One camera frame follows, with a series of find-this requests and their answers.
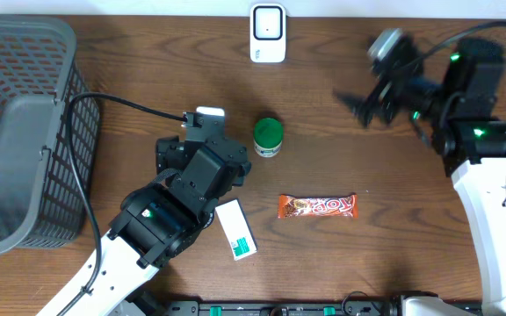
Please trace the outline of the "white medicine box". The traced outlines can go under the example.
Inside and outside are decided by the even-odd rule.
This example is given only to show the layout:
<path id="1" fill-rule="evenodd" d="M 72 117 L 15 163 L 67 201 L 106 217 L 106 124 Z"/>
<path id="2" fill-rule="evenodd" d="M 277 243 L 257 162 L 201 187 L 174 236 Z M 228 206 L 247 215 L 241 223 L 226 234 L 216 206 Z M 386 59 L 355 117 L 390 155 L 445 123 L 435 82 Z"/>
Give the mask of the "white medicine box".
<path id="1" fill-rule="evenodd" d="M 215 208 L 235 261 L 253 255 L 257 245 L 253 239 L 245 214 L 238 199 Z"/>

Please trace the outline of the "orange chocolate bar wrapper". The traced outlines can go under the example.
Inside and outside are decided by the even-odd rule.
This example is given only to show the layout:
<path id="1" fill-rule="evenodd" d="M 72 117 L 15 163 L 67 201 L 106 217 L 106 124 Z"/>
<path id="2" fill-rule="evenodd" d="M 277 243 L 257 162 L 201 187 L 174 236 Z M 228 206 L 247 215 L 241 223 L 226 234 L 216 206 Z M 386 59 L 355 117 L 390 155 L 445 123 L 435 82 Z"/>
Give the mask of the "orange chocolate bar wrapper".
<path id="1" fill-rule="evenodd" d="M 358 196 L 347 197 L 293 197 L 281 195 L 278 199 L 278 218 L 292 217 L 358 217 Z"/>

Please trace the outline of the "green-lidded white jar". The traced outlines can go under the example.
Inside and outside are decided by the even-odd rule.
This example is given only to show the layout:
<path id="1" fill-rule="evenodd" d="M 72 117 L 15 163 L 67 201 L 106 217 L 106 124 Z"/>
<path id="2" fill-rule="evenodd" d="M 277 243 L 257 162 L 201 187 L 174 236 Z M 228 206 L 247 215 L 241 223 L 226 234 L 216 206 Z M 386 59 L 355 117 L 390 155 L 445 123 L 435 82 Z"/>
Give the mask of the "green-lidded white jar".
<path id="1" fill-rule="evenodd" d="M 262 118 L 254 127 L 254 148 L 257 154 L 270 158 L 279 153 L 284 139 L 284 128 L 274 118 Z"/>

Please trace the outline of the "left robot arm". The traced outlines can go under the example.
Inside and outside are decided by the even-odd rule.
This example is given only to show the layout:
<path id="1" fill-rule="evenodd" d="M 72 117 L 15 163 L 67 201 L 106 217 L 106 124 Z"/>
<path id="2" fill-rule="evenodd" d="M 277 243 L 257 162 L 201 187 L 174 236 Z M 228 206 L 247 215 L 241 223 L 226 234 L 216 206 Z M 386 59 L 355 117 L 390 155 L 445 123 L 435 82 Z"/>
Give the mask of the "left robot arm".
<path id="1" fill-rule="evenodd" d="M 109 315 L 213 222 L 220 198 L 249 173 L 247 148 L 226 136 L 159 139 L 157 176 L 130 193 L 95 255 L 42 315 Z"/>

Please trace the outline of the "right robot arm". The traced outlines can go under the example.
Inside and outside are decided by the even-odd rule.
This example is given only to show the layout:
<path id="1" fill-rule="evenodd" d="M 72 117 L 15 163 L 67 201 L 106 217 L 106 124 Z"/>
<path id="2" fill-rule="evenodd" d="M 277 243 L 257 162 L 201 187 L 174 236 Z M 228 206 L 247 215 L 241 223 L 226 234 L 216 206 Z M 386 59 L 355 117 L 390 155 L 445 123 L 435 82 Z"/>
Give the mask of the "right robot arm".
<path id="1" fill-rule="evenodd" d="M 398 29 L 385 30 L 369 47 L 377 84 L 367 97 L 339 99 L 362 126 L 385 124 L 406 112 L 428 121 L 421 140 L 441 157 L 473 237 L 481 273 L 481 311 L 506 315 L 506 123 L 493 115 L 506 66 L 503 48 L 482 38 L 461 39 L 441 83 L 424 77 L 423 55 Z"/>

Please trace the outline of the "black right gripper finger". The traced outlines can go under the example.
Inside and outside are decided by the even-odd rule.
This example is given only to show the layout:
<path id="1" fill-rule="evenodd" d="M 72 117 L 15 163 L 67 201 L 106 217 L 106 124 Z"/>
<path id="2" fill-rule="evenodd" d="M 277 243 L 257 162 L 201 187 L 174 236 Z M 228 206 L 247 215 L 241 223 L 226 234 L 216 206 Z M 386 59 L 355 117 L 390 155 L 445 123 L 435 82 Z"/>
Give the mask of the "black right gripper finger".
<path id="1" fill-rule="evenodd" d="M 391 83 L 378 83 L 363 101 L 358 111 L 358 121 L 367 128 L 374 117 L 386 125 L 393 120 L 394 110 L 391 102 Z"/>
<path id="2" fill-rule="evenodd" d="M 346 105 L 354 115 L 360 115 L 365 111 L 365 99 L 357 95 L 334 91 L 334 97 Z"/>

